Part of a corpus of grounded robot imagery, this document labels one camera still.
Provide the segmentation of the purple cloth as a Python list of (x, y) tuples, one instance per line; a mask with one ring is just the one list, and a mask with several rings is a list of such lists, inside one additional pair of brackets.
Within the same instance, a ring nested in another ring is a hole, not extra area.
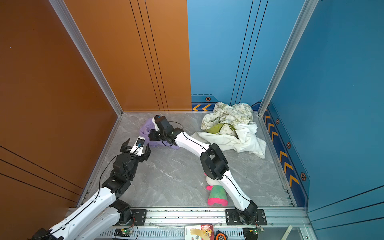
[(146, 144), (149, 144), (149, 146), (152, 147), (170, 147), (172, 149), (178, 150), (180, 147), (171, 145), (167, 143), (166, 141), (150, 141), (149, 135), (151, 133), (151, 130), (155, 129), (155, 124), (153, 122), (153, 119), (147, 119), (147, 121), (144, 123), (144, 125), (140, 128), (139, 135), (140, 137), (145, 138)]

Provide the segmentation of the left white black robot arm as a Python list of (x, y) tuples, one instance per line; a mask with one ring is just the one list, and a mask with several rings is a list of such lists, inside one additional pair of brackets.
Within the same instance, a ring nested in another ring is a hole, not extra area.
[(131, 147), (126, 141), (113, 158), (113, 169), (105, 182), (81, 207), (49, 230), (41, 228), (33, 240), (93, 240), (109, 227), (134, 224), (131, 206), (120, 197), (131, 186), (138, 164), (146, 161), (151, 149), (138, 137)]

